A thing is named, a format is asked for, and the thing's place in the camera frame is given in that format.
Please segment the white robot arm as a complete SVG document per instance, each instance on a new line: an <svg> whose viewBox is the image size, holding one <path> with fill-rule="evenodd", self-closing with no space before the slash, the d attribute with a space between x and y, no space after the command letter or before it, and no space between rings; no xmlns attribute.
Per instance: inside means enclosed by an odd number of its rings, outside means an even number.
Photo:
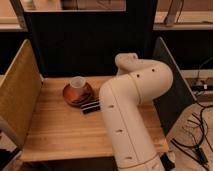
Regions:
<svg viewBox="0 0 213 171"><path fill-rule="evenodd" d="M136 53L115 57L117 75L100 88L102 116L119 171L165 171L138 106L165 94L173 73L160 61Z"/></svg>

